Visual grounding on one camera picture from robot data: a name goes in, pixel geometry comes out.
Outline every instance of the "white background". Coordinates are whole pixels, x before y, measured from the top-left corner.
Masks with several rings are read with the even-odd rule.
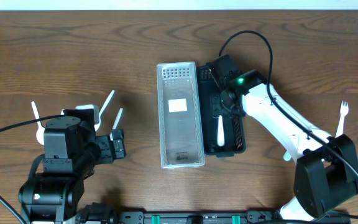
[[[0,10],[358,9],[358,0],[0,0]]]

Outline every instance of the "table surface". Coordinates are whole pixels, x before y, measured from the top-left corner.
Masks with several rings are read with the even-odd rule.
[[[344,132],[358,155],[358,11],[44,11],[0,12],[0,128],[62,108],[101,106],[98,134],[118,109],[126,132],[125,160],[97,166],[79,206],[104,202],[118,210],[247,210],[280,208],[293,197],[295,165],[256,120],[243,119],[247,150],[208,156],[196,169],[160,165],[156,65],[214,60],[224,41],[256,30],[273,48],[272,84],[304,117],[335,134],[342,100]],[[266,74],[269,54],[253,35],[226,48],[244,71]],[[17,193],[43,153],[32,124],[0,134],[0,194],[17,210]],[[358,214],[358,196],[340,206]],[[0,204],[0,223],[15,223]]]

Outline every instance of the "white fork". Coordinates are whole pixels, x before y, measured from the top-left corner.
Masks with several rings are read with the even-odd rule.
[[[336,130],[335,138],[343,134],[343,126],[345,121],[345,116],[349,112],[349,104],[346,101],[342,101],[341,109],[339,110],[341,113],[341,118],[339,118],[338,129]]]

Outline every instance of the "green strip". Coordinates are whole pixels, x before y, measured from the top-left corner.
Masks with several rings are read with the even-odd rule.
[[[241,224],[241,218],[239,215],[233,215],[231,217],[232,224]]]
[[[152,216],[152,224],[160,224],[160,216],[159,215]]]

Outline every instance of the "sticker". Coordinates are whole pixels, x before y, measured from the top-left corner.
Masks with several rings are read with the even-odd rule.
[[[168,100],[169,112],[187,111],[186,99]]]

